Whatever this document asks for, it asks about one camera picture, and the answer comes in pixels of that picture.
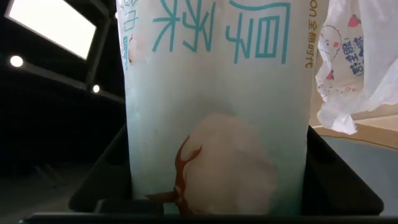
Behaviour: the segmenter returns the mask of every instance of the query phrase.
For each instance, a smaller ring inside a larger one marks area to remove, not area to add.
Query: light panel
[[[5,16],[87,59],[96,26],[64,0],[12,0]]]

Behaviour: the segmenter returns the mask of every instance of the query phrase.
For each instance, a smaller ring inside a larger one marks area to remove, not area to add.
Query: tan surface
[[[353,135],[337,133],[325,128],[315,128],[315,131],[321,136],[331,136],[335,138],[350,139],[361,141],[368,144],[375,144],[392,149],[398,149],[398,132],[363,124],[357,124],[358,132]]]

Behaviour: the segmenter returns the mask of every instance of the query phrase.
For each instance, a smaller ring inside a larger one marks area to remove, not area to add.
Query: plastic bag
[[[135,198],[182,215],[298,215],[327,7],[118,1]]]
[[[397,1],[330,1],[318,44],[324,63],[316,75],[324,127],[353,134],[352,114],[398,102],[397,11]]]

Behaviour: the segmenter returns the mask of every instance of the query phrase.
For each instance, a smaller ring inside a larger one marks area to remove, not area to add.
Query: black plastic
[[[307,165],[301,217],[162,216],[163,209],[148,200],[100,200],[95,213],[36,213],[22,223],[392,223],[381,218],[382,200],[311,128],[307,133]]]
[[[264,217],[264,216],[197,216],[128,215],[95,213],[37,213],[20,224],[122,224],[122,223],[397,223],[395,218],[381,217]]]

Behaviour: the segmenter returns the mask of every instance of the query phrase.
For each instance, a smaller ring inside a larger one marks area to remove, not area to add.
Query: dark background
[[[94,83],[124,98],[114,0],[98,1],[108,8],[111,25]],[[105,18],[91,1],[67,2],[99,32]],[[125,105],[10,66],[9,58],[20,55],[33,65],[86,82],[96,52],[90,50],[87,61],[80,59],[6,19],[8,3],[0,1],[0,176],[42,162],[94,162],[125,123]]]

